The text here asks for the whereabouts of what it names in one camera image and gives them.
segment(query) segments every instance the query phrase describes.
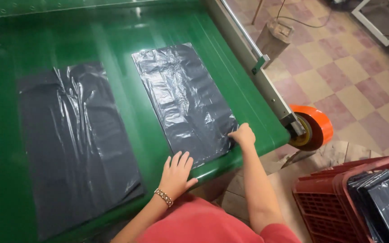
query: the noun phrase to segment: green conveyor belt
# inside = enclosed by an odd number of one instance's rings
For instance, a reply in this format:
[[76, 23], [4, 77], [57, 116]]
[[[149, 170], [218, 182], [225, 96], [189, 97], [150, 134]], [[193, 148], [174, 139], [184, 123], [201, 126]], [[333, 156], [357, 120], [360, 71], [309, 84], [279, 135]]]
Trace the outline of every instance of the green conveyor belt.
[[[131, 54], [191, 42], [239, 123], [256, 134], [259, 155], [289, 140], [267, 103], [198, 2], [139, 8], [76, 9], [0, 18], [0, 242], [36, 242], [35, 206], [18, 113], [16, 80], [52, 67], [100, 60], [126, 126], [148, 194], [50, 239], [85, 239], [139, 211], [170, 154]], [[237, 147], [191, 173], [200, 183], [242, 165]]]

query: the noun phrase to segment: orange roller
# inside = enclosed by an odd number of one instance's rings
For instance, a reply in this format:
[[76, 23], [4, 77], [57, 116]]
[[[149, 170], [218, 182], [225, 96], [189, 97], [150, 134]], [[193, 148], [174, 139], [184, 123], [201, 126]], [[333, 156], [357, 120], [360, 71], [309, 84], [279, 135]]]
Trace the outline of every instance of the orange roller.
[[305, 134], [292, 138], [290, 145], [303, 151], [315, 151], [331, 141], [334, 131], [324, 113], [311, 106], [290, 105], [290, 108], [306, 130]]

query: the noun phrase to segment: red plastic crate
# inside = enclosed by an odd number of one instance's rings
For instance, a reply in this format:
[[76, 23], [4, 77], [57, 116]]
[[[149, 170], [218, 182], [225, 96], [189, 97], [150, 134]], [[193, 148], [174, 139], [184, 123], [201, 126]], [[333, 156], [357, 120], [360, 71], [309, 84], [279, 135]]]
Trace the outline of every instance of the red plastic crate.
[[314, 243], [372, 243], [347, 189], [350, 177], [389, 169], [389, 157], [348, 162], [299, 178], [293, 194]]

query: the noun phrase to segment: checkered floor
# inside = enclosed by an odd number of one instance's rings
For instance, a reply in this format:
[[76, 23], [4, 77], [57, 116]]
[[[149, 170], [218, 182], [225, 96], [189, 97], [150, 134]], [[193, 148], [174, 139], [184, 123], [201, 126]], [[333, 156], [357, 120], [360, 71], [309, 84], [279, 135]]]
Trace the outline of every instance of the checkered floor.
[[[281, 0], [264, 0], [255, 25], [257, 0], [227, 0], [255, 40], [276, 17]], [[330, 9], [324, 0], [286, 0], [280, 16], [322, 25]], [[282, 19], [295, 28], [289, 47], [267, 74], [289, 104], [318, 108], [331, 119], [333, 139], [389, 155], [389, 56], [349, 13], [333, 12], [323, 28]], [[277, 161], [289, 145], [265, 155]]]

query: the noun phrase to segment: red shirt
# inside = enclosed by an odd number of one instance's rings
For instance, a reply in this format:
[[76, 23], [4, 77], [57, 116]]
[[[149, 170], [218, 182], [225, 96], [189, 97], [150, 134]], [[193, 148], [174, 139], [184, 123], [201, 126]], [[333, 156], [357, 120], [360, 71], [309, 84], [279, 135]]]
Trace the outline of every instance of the red shirt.
[[220, 207], [193, 195], [179, 198], [163, 219], [151, 225], [136, 242], [300, 243], [284, 224], [267, 225], [260, 235]]

